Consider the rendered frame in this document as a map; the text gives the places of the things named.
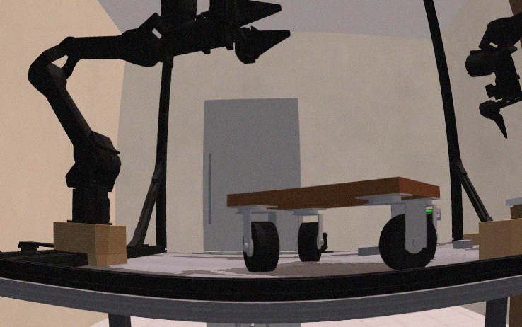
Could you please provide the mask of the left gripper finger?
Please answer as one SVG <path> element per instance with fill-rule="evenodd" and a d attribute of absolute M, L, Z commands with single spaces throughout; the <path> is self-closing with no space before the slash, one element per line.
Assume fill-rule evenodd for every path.
<path fill-rule="evenodd" d="M 494 120 L 496 122 L 496 124 L 498 125 L 499 129 L 501 130 L 502 134 L 504 135 L 504 137 L 507 139 L 507 132 L 506 132 L 506 128 L 505 128 L 505 124 L 504 124 L 504 119 L 502 117 L 501 114 L 499 114 L 498 116 L 496 117 L 491 117 L 490 118 L 491 120 Z"/>

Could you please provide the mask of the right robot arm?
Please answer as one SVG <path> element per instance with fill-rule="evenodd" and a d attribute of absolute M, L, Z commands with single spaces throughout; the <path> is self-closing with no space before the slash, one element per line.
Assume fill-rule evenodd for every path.
<path fill-rule="evenodd" d="M 47 98 L 74 146 L 75 164 L 65 176 L 67 187 L 75 188 L 72 220 L 67 222 L 112 225 L 108 192 L 121 166 L 120 152 L 109 137 L 91 130 L 66 89 L 76 63 L 122 59 L 143 67 L 164 62 L 172 69 L 174 56 L 196 52 L 190 41 L 190 23 L 196 15 L 197 0 L 161 0 L 161 16 L 154 13 L 138 28 L 116 36 L 69 36 L 30 65 L 29 82 Z M 161 39 L 152 32 L 154 28 Z M 65 55 L 69 57 L 62 68 L 52 63 Z"/>

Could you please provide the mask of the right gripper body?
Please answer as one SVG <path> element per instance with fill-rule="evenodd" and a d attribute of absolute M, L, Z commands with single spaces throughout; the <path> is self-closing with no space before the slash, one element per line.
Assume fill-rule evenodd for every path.
<path fill-rule="evenodd" d="M 255 63 L 251 29 L 235 27 L 231 17 L 231 0 L 209 0 L 209 17 L 199 14 L 190 23 L 190 41 L 196 52 L 203 51 L 205 55 L 219 47 L 233 50 L 235 43 L 235 54 L 239 60 L 244 64 Z"/>

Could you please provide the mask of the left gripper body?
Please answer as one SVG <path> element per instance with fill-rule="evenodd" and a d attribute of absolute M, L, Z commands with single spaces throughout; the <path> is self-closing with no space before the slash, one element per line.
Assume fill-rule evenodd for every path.
<path fill-rule="evenodd" d="M 495 80 L 498 83 L 502 100 L 497 102 L 489 100 L 481 103 L 479 106 L 480 114 L 485 118 L 496 117 L 499 115 L 501 108 L 522 101 L 519 79 L 520 76 L 516 71 L 503 76 L 496 76 Z"/>

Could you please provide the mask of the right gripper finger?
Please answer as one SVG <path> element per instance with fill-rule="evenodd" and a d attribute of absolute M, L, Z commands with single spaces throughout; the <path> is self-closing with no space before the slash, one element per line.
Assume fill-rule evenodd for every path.
<path fill-rule="evenodd" d="M 290 30 L 258 30 L 251 26 L 253 57 L 260 55 L 291 36 Z"/>
<path fill-rule="evenodd" d="M 236 28 L 271 16 L 281 10 L 280 4 L 251 0 L 231 0 L 231 17 Z"/>

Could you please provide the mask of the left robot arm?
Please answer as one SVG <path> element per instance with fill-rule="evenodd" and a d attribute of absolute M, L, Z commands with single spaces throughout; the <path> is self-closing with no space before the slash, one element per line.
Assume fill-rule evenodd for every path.
<path fill-rule="evenodd" d="M 494 72 L 495 76 L 503 76 L 514 72 L 516 68 L 511 54 L 518 49 L 514 45 L 521 37 L 522 12 L 488 23 L 479 45 L 481 50 L 471 50 L 466 59 L 465 67 L 468 74 L 477 77 L 491 75 Z M 494 96 L 498 100 L 501 99 L 501 94 L 496 80 L 495 83 L 495 86 L 489 84 L 485 88 L 489 98 Z"/>

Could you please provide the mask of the brown wooden dolly with black caster wheels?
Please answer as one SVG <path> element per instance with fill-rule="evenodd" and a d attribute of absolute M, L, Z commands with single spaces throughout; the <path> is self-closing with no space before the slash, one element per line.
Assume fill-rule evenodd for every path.
<path fill-rule="evenodd" d="M 227 208 L 236 208 L 236 214 L 243 214 L 245 265 L 249 272 L 259 273 L 274 271 L 279 261 L 277 210 L 294 211 L 291 215 L 298 216 L 299 258 L 313 262 L 320 260 L 324 244 L 323 214 L 318 214 L 318 209 L 391 205 L 391 219 L 381 232 L 379 252 L 389 268 L 402 270 L 423 268 L 434 258 L 441 209 L 432 200 L 440 200 L 440 186 L 392 177 L 229 194 Z M 426 207 L 431 206 L 426 212 Z M 251 214 L 264 213 L 268 213 L 268 222 L 251 221 Z M 298 214 L 318 215 L 318 222 L 303 222 L 303 216 Z"/>

